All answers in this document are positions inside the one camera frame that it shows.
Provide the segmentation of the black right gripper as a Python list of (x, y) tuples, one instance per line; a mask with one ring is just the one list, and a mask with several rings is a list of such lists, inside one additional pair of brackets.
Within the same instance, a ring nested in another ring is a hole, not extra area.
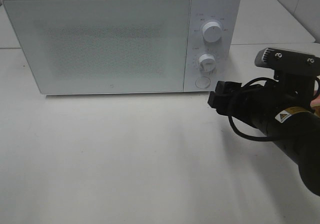
[(238, 82), (218, 81), (207, 103), (218, 114), (228, 115), (236, 134), (242, 132), (233, 118), (263, 134), (312, 134), (315, 115), (310, 101), (302, 99), (297, 92), (283, 91), (280, 84), (271, 79), (257, 78), (243, 87)]

